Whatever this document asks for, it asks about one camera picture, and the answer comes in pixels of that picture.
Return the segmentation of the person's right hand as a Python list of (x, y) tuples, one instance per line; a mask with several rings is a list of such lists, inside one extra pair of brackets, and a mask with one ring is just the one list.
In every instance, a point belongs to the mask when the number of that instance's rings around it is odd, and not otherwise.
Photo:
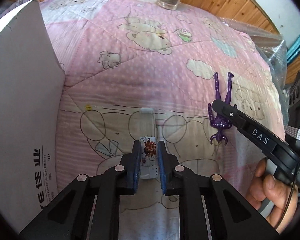
[(266, 220), (275, 227), (278, 233), (282, 233), (292, 221), (298, 205), (298, 189), (294, 189), (289, 207), (284, 211), (291, 187), (275, 179), (271, 174), (264, 176), (266, 159), (261, 159), (256, 167), (253, 179), (245, 195), (246, 200), (259, 209), (261, 202), (266, 198), (274, 203), (271, 213)]

